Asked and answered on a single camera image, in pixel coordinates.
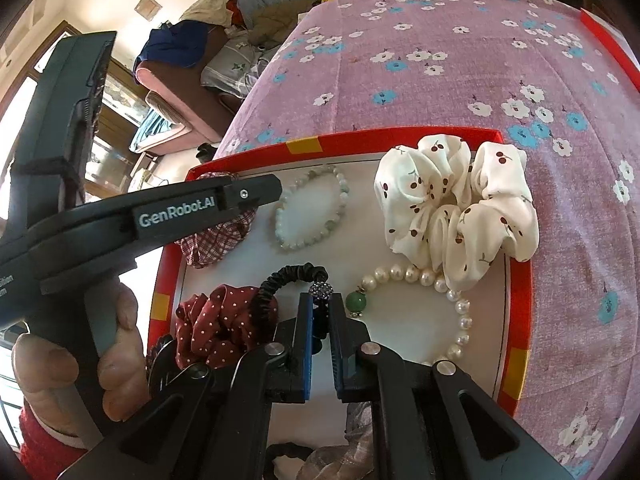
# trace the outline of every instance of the blue flower print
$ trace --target blue flower print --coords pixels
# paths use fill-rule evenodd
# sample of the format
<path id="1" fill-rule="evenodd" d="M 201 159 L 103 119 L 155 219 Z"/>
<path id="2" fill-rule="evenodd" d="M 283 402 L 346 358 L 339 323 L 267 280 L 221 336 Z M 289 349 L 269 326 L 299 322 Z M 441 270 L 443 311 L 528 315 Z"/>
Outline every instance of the blue flower print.
<path id="1" fill-rule="evenodd" d="M 593 89 L 600 95 L 607 95 L 607 91 L 604 89 L 604 86 L 602 86 L 600 83 L 598 83 L 597 81 L 593 81 L 591 83 L 591 86 L 593 87 Z"/>
<path id="2" fill-rule="evenodd" d="M 571 473 L 574 480 L 580 480 L 591 469 L 591 460 L 585 460 L 576 465 L 566 465 L 564 468 Z"/>
<path id="3" fill-rule="evenodd" d="M 583 132 L 587 129 L 587 119 L 578 112 L 569 112 L 566 115 L 566 123 L 577 132 Z"/>
<path id="4" fill-rule="evenodd" d="M 267 128 L 266 130 L 264 130 L 263 132 L 260 132 L 257 137 L 255 137 L 255 140 L 257 140 L 258 142 L 267 142 L 267 140 L 271 139 L 271 136 L 273 135 L 273 129 L 272 128 Z"/>
<path id="5" fill-rule="evenodd" d="M 584 57 L 584 50 L 577 46 L 572 46 L 569 49 L 569 54 L 571 54 L 574 57 Z"/>
<path id="6" fill-rule="evenodd" d="M 610 290 L 607 292 L 607 285 L 604 286 L 604 296 L 600 301 L 600 309 L 598 311 L 598 320 L 603 325 L 609 324 L 616 317 L 618 311 L 618 293 Z"/>
<path id="7" fill-rule="evenodd" d="M 526 126 L 522 126 L 522 124 L 509 126 L 507 128 L 507 132 L 514 142 L 517 142 L 526 148 L 536 148 L 538 146 L 538 140 L 533 136 L 531 130 Z"/>
<path id="8" fill-rule="evenodd" d="M 393 90 L 382 90 L 373 94 L 372 101 L 377 105 L 388 105 L 392 103 L 398 95 Z"/>
<path id="9" fill-rule="evenodd" d="M 387 61 L 385 68 L 389 72 L 402 72 L 406 68 L 406 63 L 404 61 Z"/>
<path id="10" fill-rule="evenodd" d="M 531 130 L 533 131 L 535 136 L 539 137 L 540 139 L 548 139 L 549 137 L 551 137 L 551 130 L 542 121 L 533 121 L 531 123 Z"/>
<path id="11" fill-rule="evenodd" d="M 325 52 L 327 54 L 337 54 L 338 52 L 342 52 L 343 50 L 344 50 L 344 43 L 336 43 L 335 45 L 326 47 Z"/>

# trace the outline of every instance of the finger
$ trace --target finger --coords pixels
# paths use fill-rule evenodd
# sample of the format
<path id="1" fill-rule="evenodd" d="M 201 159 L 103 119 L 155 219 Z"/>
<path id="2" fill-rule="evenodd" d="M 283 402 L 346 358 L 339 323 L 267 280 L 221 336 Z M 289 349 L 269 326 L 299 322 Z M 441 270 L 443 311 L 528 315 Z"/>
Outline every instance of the finger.
<path id="1" fill-rule="evenodd" d="M 12 353 L 20 389 L 35 393 L 69 386 L 78 378 L 78 362 L 64 348 L 32 334 L 22 334 Z"/>
<path id="2" fill-rule="evenodd" d="M 118 324 L 125 330 L 133 330 L 138 322 L 138 300 L 133 291 L 123 283 L 116 302 Z"/>
<path id="3" fill-rule="evenodd" d="M 140 332 L 119 328 L 116 341 L 98 362 L 98 381 L 105 390 L 114 390 L 145 370 Z"/>
<path id="4" fill-rule="evenodd" d="M 148 400 L 145 371 L 139 370 L 115 390 L 105 392 L 102 407 L 111 420 L 127 420 Z"/>

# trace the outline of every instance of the cherry print scrunchie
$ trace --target cherry print scrunchie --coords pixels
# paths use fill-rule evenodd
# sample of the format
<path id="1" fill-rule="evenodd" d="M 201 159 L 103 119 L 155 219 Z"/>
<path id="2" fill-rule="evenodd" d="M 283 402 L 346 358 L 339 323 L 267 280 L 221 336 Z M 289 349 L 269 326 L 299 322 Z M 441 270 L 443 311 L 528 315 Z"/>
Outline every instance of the cherry print scrunchie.
<path id="1" fill-rule="evenodd" d="M 176 310 L 178 348 L 175 361 L 181 370 L 194 363 L 210 368 L 236 364 L 242 355 L 265 343 L 273 335 L 254 319 L 249 306 L 258 293 L 256 286 L 220 285 L 209 297 L 194 294 Z M 278 321 L 278 302 L 268 303 L 268 326 Z"/>
<path id="2" fill-rule="evenodd" d="M 538 248 L 538 215 L 524 170 L 527 154 L 484 142 L 473 164 L 459 137 L 423 137 L 380 160 L 374 188 L 386 243 L 420 269 L 442 269 L 453 290 L 469 290 L 498 250 L 519 262 Z"/>

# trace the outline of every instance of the pearl bracelet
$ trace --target pearl bracelet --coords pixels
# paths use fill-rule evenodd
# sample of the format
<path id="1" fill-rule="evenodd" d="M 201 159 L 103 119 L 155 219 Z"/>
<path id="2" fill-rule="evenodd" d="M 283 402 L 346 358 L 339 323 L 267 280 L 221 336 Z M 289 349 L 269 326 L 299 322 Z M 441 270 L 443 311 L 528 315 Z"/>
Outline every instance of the pearl bracelet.
<path id="1" fill-rule="evenodd" d="M 338 203 L 338 209 L 328 220 L 324 222 L 322 228 L 313 235 L 309 235 L 303 240 L 294 240 L 294 241 L 285 241 L 284 239 L 284 214 L 287 209 L 287 202 L 291 199 L 293 194 L 306 186 L 310 180 L 313 180 L 319 176 L 322 176 L 327 173 L 333 173 L 336 179 L 338 180 L 338 185 L 340 186 L 340 197 Z M 308 247 L 314 244 L 317 244 L 319 241 L 324 238 L 329 237 L 332 231 L 334 231 L 340 220 L 342 220 L 342 216 L 345 213 L 345 209 L 347 207 L 347 200 L 349 198 L 349 185 L 347 184 L 347 180 L 344 175 L 334 166 L 333 164 L 320 166 L 317 169 L 310 170 L 307 174 L 296 179 L 295 183 L 289 186 L 288 189 L 282 192 L 280 196 L 280 203 L 276 207 L 276 219 L 275 219 L 275 234 L 276 240 L 280 244 L 280 247 L 285 251 L 296 251 L 298 249 L 302 249 L 304 247 Z"/>
<path id="2" fill-rule="evenodd" d="M 378 267 L 374 271 L 373 276 L 370 274 L 364 276 L 357 290 L 347 295 L 346 307 L 350 312 L 350 316 L 362 316 L 362 312 L 367 306 L 366 293 L 375 289 L 379 284 L 387 283 L 389 279 L 395 282 L 405 280 L 407 283 L 420 283 L 422 286 L 433 285 L 433 288 L 437 292 L 445 294 L 449 301 L 455 303 L 454 308 L 460 316 L 458 319 L 458 328 L 460 331 L 456 335 L 454 342 L 447 348 L 446 355 L 437 357 L 434 362 L 442 359 L 459 360 L 462 357 L 462 347 L 469 343 L 468 330 L 471 329 L 471 325 L 473 324 L 473 320 L 468 316 L 471 303 L 469 300 L 462 298 L 460 292 L 451 290 L 447 286 L 444 275 L 438 274 L 436 276 L 436 273 L 431 269 L 418 269 L 418 267 L 413 265 L 405 269 L 399 264 L 392 265 L 389 270 L 385 269 L 385 267 Z M 431 365 L 431 362 L 424 361 L 422 364 Z"/>

